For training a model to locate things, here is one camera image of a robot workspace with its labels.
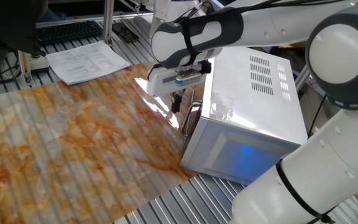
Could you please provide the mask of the white Franka Hand gripper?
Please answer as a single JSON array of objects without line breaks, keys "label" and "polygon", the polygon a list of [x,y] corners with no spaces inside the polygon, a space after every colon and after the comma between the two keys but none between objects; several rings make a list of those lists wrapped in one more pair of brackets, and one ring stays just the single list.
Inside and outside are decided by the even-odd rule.
[{"label": "white Franka Hand gripper", "polygon": [[165,68],[155,64],[147,75],[147,93],[151,96],[173,94],[171,112],[180,111],[180,104],[186,88],[204,83],[207,74],[212,72],[212,63],[208,60],[178,68]]}]

